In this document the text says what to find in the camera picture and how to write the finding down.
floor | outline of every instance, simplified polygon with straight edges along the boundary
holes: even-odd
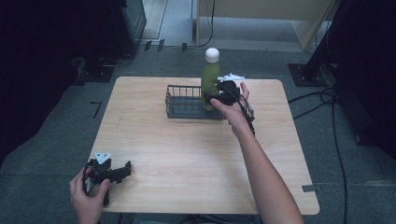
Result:
[[[152,26],[158,28],[156,35],[144,35],[144,40],[153,42],[164,39],[165,46],[181,46],[187,43],[195,45],[194,12],[195,7],[189,0],[144,0],[148,25],[145,34],[153,32]],[[200,43],[207,42],[211,34],[210,18],[201,18]],[[302,52],[297,36],[290,21],[261,19],[214,18],[214,32],[206,47],[218,49],[262,49],[286,52]],[[324,22],[316,38],[306,50],[315,51],[317,41],[325,35],[327,22]]]

hand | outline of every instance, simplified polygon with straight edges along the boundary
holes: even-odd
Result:
[[[247,100],[249,96],[248,87],[244,82],[241,82],[241,88],[242,95],[244,97],[240,97],[239,102],[242,106],[247,108],[247,103],[245,100]],[[210,104],[212,104],[217,110],[223,113],[223,118],[228,120],[229,124],[233,128],[233,133],[236,135],[236,137],[239,137],[239,135],[246,130],[251,132],[250,128],[248,127],[248,122],[241,110],[241,106],[238,103],[234,105],[224,105],[217,99],[211,99]]]
[[[104,180],[100,185],[98,194],[91,198],[85,194],[82,188],[83,182],[85,182],[85,179],[82,179],[83,171],[84,169],[82,169],[69,183],[71,203],[75,208],[79,224],[96,224],[102,215],[103,199],[110,185],[110,180]]]

bottle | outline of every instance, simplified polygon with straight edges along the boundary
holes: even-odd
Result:
[[[214,48],[207,49],[205,59],[206,64],[201,77],[201,102],[204,110],[214,110],[215,107],[210,102],[206,103],[205,97],[208,95],[219,95],[219,90],[216,86],[219,83],[218,77],[221,74],[219,51]]]

forearm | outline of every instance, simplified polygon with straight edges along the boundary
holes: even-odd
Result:
[[[247,174],[264,223],[304,223],[289,189],[253,134],[238,135]]]

gray carpet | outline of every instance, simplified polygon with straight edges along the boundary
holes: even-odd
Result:
[[[117,77],[199,77],[204,49],[140,49],[117,67],[109,83],[70,87],[40,132],[7,156],[0,172],[0,223],[77,223],[68,182],[88,159]],[[323,88],[296,88],[288,63],[306,63],[311,54],[258,50],[220,50],[223,73],[282,81],[289,99]],[[94,119],[97,105],[102,102]],[[290,105],[294,116],[320,104],[312,96]],[[396,223],[396,160],[377,147],[355,144],[355,131],[344,108],[335,107],[336,131],[347,182],[347,223]],[[332,109],[323,106],[295,120],[320,205],[306,223],[342,223],[344,184],[332,134]],[[182,215],[137,214],[135,223],[174,223]],[[102,223],[117,223],[105,213]]]

